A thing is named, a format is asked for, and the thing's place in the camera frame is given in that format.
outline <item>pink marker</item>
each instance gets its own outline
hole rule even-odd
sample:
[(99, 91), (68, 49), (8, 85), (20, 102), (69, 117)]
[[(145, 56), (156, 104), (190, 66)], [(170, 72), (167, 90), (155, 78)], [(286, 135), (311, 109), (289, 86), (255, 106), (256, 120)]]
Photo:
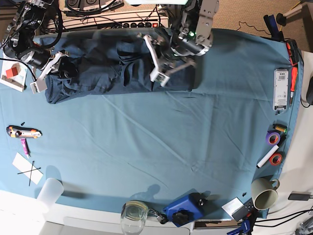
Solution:
[(28, 150), (26, 139), (21, 139), (21, 142), (23, 145), (24, 153), (26, 154), (27, 158), (29, 158), (29, 150)]

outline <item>white electronic device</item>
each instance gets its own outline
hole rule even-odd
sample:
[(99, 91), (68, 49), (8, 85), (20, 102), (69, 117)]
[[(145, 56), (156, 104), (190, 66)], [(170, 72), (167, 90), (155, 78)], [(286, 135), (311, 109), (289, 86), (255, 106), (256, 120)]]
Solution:
[(126, 0), (130, 5), (139, 5), (139, 4), (176, 4), (176, 5), (185, 5), (188, 0)]
[(278, 69), (274, 73), (273, 110), (283, 112), (287, 109), (288, 100), (288, 70)]

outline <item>beige carpet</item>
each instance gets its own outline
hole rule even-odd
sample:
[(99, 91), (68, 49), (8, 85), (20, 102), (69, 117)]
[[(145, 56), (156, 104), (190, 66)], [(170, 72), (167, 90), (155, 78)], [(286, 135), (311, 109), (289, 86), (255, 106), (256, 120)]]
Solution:
[[(297, 3), (298, 0), (220, 0), (220, 9), (214, 18), (213, 26), (236, 30), (239, 28), (239, 21), (242, 21), (268, 32), (263, 16), (273, 14), (276, 17), (277, 13), (289, 11)], [(264, 32), (258, 32), (245, 24), (241, 25), (242, 32), (268, 37)], [(282, 30), (285, 38), (295, 39), (301, 50), (310, 51), (302, 18), (290, 22)]]

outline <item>blue device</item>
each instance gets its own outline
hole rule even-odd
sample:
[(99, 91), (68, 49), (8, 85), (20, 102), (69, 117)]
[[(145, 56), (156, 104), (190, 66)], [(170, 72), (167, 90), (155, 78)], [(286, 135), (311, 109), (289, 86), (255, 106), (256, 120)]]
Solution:
[(169, 221), (177, 227), (183, 226), (204, 216), (204, 197), (199, 193), (192, 193), (172, 202), (163, 209)]

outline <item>white plastic cup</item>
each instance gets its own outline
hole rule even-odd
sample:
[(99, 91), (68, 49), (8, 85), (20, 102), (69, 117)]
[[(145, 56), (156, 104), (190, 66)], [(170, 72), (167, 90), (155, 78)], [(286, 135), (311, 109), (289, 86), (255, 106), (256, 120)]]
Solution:
[(63, 192), (64, 188), (60, 181), (53, 178), (47, 179), (37, 197), (41, 212), (48, 213), (51, 206), (56, 203)]

